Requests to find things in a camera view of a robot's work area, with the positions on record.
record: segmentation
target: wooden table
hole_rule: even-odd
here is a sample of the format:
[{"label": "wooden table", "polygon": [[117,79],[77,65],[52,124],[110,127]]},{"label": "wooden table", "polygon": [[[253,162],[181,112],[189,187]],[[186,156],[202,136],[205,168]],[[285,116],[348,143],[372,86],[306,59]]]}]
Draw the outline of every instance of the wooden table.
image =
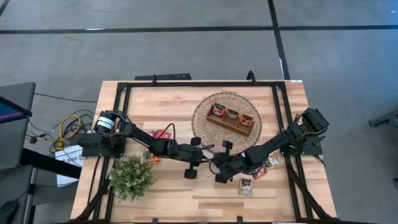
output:
[{"label": "wooden table", "polygon": [[[118,82],[120,81],[103,82],[95,119],[101,111],[113,108]],[[292,114],[301,113],[308,107],[303,83],[286,81],[286,87]],[[177,142],[189,143],[193,137],[191,118],[195,108],[207,96],[222,91],[237,93],[257,108],[262,119],[258,144],[276,135],[279,129],[272,90],[268,86],[132,88],[127,115],[138,128],[145,131],[164,129],[173,122],[177,129]],[[279,94],[286,127],[282,93]],[[127,140],[125,154],[142,155],[144,149],[144,146],[133,140]],[[274,155],[284,165],[284,158],[276,152]],[[86,207],[96,160],[96,157],[91,157],[84,162],[71,218],[77,217]],[[313,156],[302,156],[302,160],[309,191],[325,211],[335,217],[324,166]],[[109,163],[108,171],[111,170],[112,163]],[[92,195],[98,188],[101,164],[102,161],[99,162]],[[252,197],[238,195],[239,177],[249,176],[239,174],[233,182],[220,184],[214,181],[215,177],[208,166],[202,165],[197,168],[197,178],[188,180],[183,177],[187,168],[187,163],[162,159],[161,164],[153,168],[154,184],[144,197],[133,202],[121,202],[115,197],[111,221],[150,222],[153,218],[159,218],[160,222],[235,222],[237,216],[253,222],[295,220],[285,166],[270,170],[256,180]],[[302,194],[299,189],[297,192],[301,213],[305,217]],[[103,197],[100,218],[104,217],[107,198]]]}]

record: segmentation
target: wooden box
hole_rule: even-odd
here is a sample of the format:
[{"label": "wooden box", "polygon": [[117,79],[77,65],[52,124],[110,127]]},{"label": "wooden box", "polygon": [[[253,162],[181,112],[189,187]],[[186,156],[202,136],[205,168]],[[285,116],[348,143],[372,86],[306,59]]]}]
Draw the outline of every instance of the wooden box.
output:
[{"label": "wooden box", "polygon": [[243,126],[242,124],[239,124],[239,119],[241,117],[240,114],[237,115],[236,119],[231,119],[227,116],[228,111],[230,109],[226,109],[226,114],[222,118],[220,118],[219,116],[212,114],[211,113],[212,110],[213,110],[213,106],[210,108],[209,112],[207,113],[207,118],[206,118],[207,121],[218,124],[221,127],[227,128],[231,131],[242,134],[244,136],[250,135],[255,121],[253,121],[249,127],[246,127],[246,126]]}]

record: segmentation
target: potted plant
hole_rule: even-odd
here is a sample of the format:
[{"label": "potted plant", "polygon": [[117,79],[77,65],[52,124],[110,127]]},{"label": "potted plant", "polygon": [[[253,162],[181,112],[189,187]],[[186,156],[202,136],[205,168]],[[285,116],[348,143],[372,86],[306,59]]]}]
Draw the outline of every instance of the potted plant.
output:
[{"label": "potted plant", "polygon": [[141,161],[139,156],[127,156],[119,160],[109,174],[114,193],[122,200],[144,196],[144,192],[153,184],[151,169],[152,165]]}]

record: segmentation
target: wicker tray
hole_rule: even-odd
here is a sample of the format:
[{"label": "wicker tray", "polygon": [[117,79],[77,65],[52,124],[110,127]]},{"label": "wicker tray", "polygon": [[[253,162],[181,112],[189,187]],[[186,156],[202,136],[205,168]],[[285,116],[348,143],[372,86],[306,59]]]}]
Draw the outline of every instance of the wicker tray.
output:
[{"label": "wicker tray", "polygon": [[[206,120],[207,113],[214,103],[219,103],[238,113],[246,114],[254,118],[254,126],[251,134],[246,137],[234,131],[223,128]],[[196,108],[192,116],[192,131],[197,137],[201,137],[203,145],[214,144],[213,152],[223,152],[223,141],[233,143],[230,154],[236,154],[250,146],[255,145],[260,138],[262,129],[260,114],[250,101],[243,96],[234,93],[216,93],[205,98]]]}]

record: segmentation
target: floor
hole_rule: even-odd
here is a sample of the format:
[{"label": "floor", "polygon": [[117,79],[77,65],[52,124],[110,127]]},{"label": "floor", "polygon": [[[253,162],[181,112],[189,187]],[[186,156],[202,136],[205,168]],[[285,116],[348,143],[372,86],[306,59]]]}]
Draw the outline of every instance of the floor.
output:
[{"label": "floor", "polygon": [[[232,80],[252,70],[257,79],[303,80],[310,106],[330,122],[323,152],[338,216],[376,223],[398,219],[398,190],[392,182],[398,177],[398,132],[368,125],[369,119],[398,108],[397,1],[0,0],[1,4],[2,85],[33,81],[37,93],[95,100],[103,80],[154,73]],[[275,22],[280,29],[273,30]],[[262,28],[130,29],[194,26]],[[115,30],[82,30],[105,28]],[[94,110],[95,104],[36,96],[32,122],[49,129],[79,109]],[[49,153],[45,144],[26,147]],[[55,181],[49,173],[39,174],[39,179]],[[73,193],[67,190],[61,201],[38,206],[35,223],[68,220]]]}]

